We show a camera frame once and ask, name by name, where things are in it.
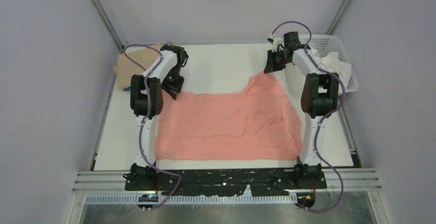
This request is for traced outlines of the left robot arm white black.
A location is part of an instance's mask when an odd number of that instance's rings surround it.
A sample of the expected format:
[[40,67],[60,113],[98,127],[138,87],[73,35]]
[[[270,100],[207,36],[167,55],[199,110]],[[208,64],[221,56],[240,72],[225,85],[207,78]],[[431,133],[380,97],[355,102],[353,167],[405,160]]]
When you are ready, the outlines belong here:
[[181,92],[184,78],[180,70],[188,61],[184,47],[164,44],[160,49],[149,45],[143,47],[157,52],[156,61],[144,68],[143,73],[131,77],[130,108],[139,123],[138,153],[130,172],[124,175],[127,191],[159,191],[162,176],[175,180],[174,189],[181,182],[181,175],[159,169],[156,166],[155,138],[157,135],[159,115],[164,106],[164,93],[173,100]]

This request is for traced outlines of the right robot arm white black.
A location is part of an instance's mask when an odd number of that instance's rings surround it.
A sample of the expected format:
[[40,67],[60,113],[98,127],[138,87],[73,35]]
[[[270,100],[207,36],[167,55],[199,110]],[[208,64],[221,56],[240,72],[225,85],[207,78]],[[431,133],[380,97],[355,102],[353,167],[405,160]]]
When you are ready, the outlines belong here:
[[293,168],[292,181],[300,188],[321,179],[321,148],[329,117],[338,107],[339,77],[320,68],[308,44],[302,44],[297,32],[282,38],[270,34],[264,73],[283,70],[295,65],[305,77],[301,94],[301,108],[305,113],[303,148]]

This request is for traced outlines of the salmon pink t shirt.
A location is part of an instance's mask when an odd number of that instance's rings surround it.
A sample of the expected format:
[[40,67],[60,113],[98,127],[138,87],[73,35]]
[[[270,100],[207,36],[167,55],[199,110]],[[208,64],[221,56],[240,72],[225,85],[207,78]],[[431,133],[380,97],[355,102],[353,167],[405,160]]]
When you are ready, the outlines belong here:
[[300,117],[270,74],[252,77],[239,93],[183,92],[163,100],[157,159],[295,160],[302,150]]

